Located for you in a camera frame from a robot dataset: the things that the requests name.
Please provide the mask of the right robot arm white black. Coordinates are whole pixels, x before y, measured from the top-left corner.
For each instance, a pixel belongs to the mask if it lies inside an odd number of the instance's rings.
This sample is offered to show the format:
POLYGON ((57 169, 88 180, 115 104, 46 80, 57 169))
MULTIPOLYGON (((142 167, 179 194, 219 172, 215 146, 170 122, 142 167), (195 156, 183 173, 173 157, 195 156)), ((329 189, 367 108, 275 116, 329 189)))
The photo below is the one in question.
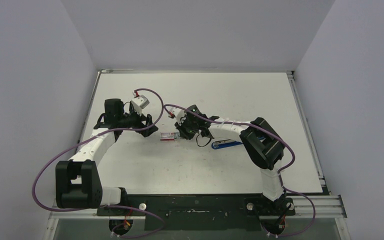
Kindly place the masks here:
POLYGON ((262 176, 262 207, 270 215, 283 207, 280 197, 285 193, 278 170, 284 156, 284 145, 268 122, 258 117, 253 121, 232 123, 218 116, 207 117, 196 105, 183 110, 171 107, 169 116, 176 119, 175 128, 184 139, 195 135, 211 140, 231 140, 241 143, 250 160, 260 168, 262 176))

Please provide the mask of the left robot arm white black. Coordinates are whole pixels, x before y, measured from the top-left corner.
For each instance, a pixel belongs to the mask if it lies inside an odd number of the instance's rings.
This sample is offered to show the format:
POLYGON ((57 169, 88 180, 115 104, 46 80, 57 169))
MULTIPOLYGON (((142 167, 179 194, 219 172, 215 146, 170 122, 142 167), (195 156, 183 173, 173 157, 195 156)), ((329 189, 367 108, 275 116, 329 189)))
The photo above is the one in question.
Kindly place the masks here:
POLYGON ((123 129, 133 129, 143 137, 158 130, 150 114, 143 110, 149 104, 143 96, 129 102, 128 112, 119 98, 107 99, 102 113, 91 134, 91 141, 84 144, 69 160, 55 166, 56 204, 60 209, 97 209, 109 205, 116 215, 129 210, 127 192, 123 187, 103 186, 98 163, 107 150, 118 140, 123 129))

